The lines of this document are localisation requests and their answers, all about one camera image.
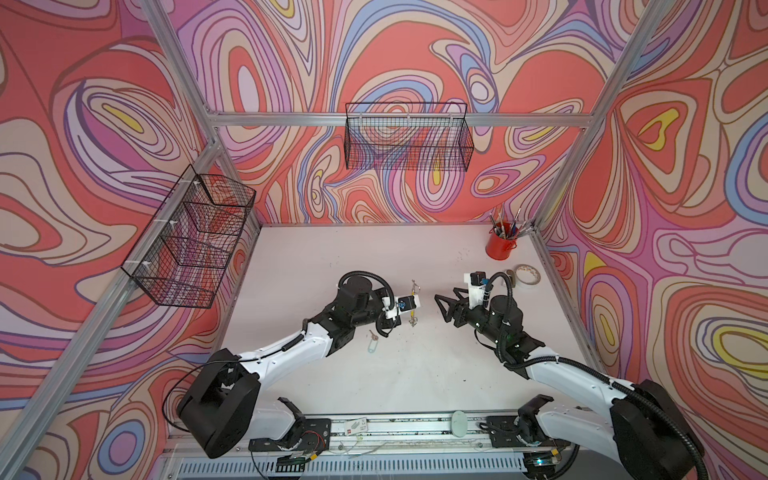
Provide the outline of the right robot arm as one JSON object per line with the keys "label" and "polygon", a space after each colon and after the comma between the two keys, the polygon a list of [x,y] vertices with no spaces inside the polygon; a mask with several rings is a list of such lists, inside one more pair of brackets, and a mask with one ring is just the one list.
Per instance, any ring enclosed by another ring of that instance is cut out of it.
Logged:
{"label": "right robot arm", "polygon": [[475,302],[457,288],[434,300],[445,322],[487,338],[505,369],[574,400],[559,406],[540,394],[520,407],[513,429],[520,442],[564,440],[616,461],[634,479],[708,478],[703,444],[660,384],[618,379],[558,354],[523,330],[511,294]]}

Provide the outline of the metal keyring organizer yellow grip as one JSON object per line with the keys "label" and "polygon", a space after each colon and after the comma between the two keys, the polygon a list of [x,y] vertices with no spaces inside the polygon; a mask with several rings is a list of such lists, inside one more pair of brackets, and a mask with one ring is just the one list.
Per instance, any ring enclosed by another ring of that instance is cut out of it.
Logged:
{"label": "metal keyring organizer yellow grip", "polygon": [[418,316],[416,314],[416,310],[420,306],[420,300],[419,300],[420,290],[421,290],[421,287],[417,284],[417,282],[415,280],[411,280],[411,297],[412,297],[413,306],[409,310],[409,324],[412,327],[415,327],[418,323]]}

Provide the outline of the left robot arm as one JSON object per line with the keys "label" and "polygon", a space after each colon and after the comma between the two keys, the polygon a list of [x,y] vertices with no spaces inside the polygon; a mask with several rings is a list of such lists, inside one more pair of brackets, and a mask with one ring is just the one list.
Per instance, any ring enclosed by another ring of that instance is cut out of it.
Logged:
{"label": "left robot arm", "polygon": [[300,367],[345,347],[358,328],[373,326],[386,338],[402,314],[420,306],[417,294],[396,296],[379,275],[351,271],[337,285],[335,298],[303,321],[293,335],[252,351],[221,349],[195,369],[195,379],[176,407],[183,427],[210,459],[224,456],[247,440],[258,447],[291,451],[326,449],[326,436],[288,398],[260,405],[259,395]]}

